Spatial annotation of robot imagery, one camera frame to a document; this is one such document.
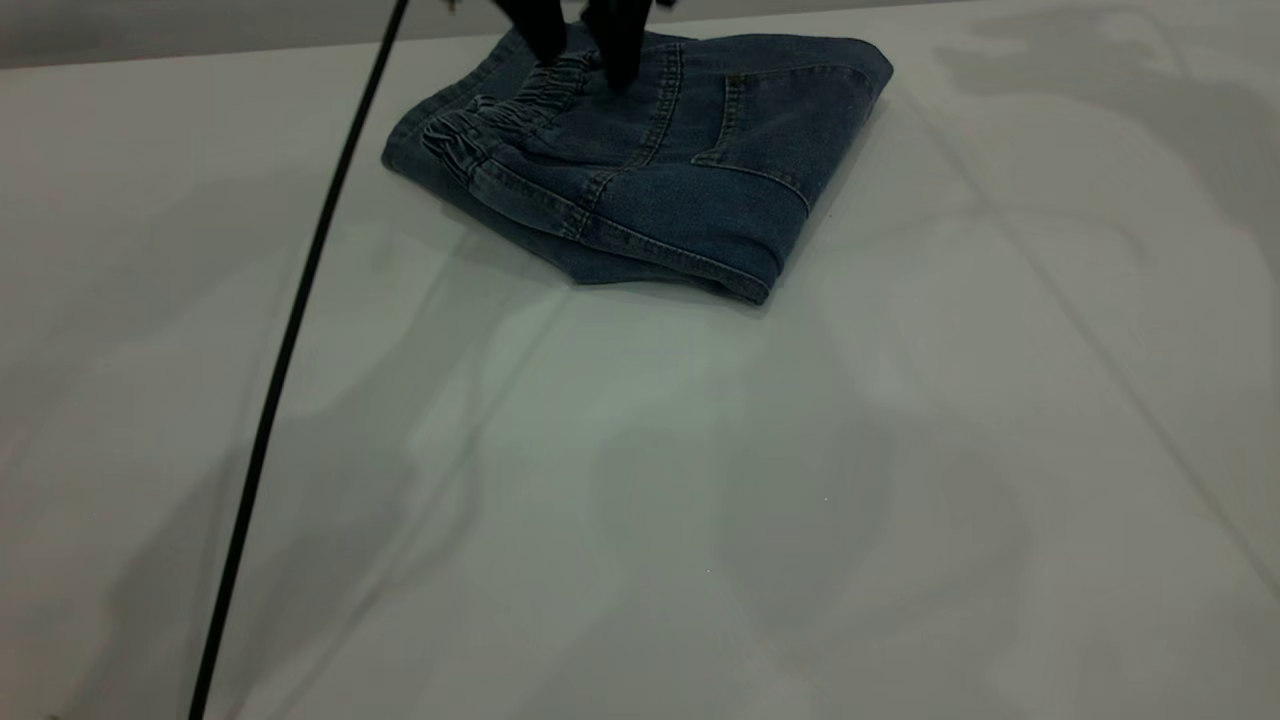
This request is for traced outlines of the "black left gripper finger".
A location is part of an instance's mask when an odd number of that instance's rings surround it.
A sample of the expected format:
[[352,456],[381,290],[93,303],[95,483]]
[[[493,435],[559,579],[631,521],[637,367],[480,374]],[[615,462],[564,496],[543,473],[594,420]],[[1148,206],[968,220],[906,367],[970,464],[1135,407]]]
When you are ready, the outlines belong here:
[[561,1],[499,0],[498,8],[540,64],[564,53],[568,40]]
[[655,3],[588,1],[582,23],[590,33],[604,67],[609,87],[623,92],[636,79],[646,32]]

